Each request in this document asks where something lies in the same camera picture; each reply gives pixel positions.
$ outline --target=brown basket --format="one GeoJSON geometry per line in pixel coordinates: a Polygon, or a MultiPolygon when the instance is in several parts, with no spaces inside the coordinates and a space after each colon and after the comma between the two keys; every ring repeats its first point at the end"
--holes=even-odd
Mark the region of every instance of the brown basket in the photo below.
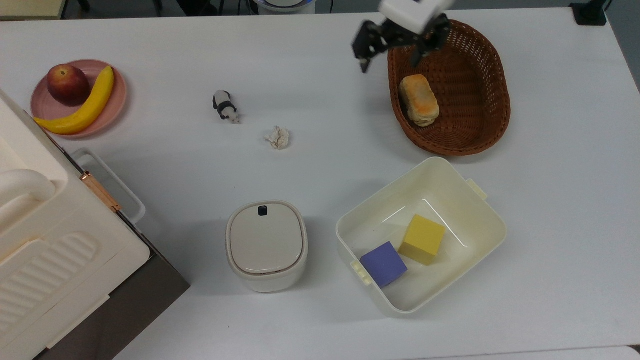
{"type": "Polygon", "coordinates": [[[489,40],[462,22],[451,20],[451,25],[444,48],[418,67],[410,63],[413,46],[389,51],[391,102],[407,137],[421,149],[439,155],[477,154],[497,143],[509,125],[507,83],[489,40]],[[440,106],[440,116],[428,127],[409,120],[399,97],[400,81],[414,74],[429,80],[440,106]]]}

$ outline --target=bread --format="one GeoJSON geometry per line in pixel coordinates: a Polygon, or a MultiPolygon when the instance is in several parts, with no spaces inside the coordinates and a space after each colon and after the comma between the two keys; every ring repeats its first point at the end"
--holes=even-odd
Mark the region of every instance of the bread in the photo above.
{"type": "Polygon", "coordinates": [[[440,115],[440,107],[429,81],[423,75],[407,76],[400,82],[400,96],[406,105],[409,119],[416,125],[426,127],[440,115]]]}

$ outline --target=metal hinge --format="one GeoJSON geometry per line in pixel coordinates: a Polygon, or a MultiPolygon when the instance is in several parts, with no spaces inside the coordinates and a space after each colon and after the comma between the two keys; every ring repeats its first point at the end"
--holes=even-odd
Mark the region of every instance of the metal hinge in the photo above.
{"type": "Polygon", "coordinates": [[[122,207],[118,202],[105,190],[105,188],[96,180],[89,171],[85,171],[80,177],[80,180],[91,190],[95,196],[100,199],[111,211],[117,213],[122,210],[122,207]]]}

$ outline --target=apple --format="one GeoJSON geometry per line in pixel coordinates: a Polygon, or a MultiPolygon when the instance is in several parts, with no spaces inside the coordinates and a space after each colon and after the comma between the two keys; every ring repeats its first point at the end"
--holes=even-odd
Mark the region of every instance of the apple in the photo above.
{"type": "Polygon", "coordinates": [[[84,72],[69,64],[56,65],[49,70],[47,89],[54,99],[66,106],[82,105],[91,94],[84,72]]]}

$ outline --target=pink plate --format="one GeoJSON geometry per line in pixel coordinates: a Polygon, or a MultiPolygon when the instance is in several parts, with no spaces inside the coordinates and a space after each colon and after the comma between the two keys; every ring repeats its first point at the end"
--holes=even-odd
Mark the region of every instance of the pink plate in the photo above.
{"type": "MultiPolygon", "coordinates": [[[[89,79],[89,84],[91,86],[95,83],[100,71],[105,67],[110,66],[109,64],[99,60],[77,60],[72,61],[69,64],[82,70],[89,79]]],[[[90,136],[111,125],[118,118],[118,115],[122,111],[127,99],[127,84],[125,83],[122,75],[115,68],[113,68],[113,74],[115,75],[115,81],[113,83],[111,97],[109,98],[107,105],[104,107],[104,110],[100,116],[95,119],[93,124],[89,125],[89,127],[77,134],[57,136],[70,139],[90,136]]],[[[40,119],[58,119],[75,113],[79,108],[80,106],[65,106],[56,101],[47,90],[46,76],[40,80],[38,86],[33,90],[33,95],[31,96],[31,114],[40,119]]]]}

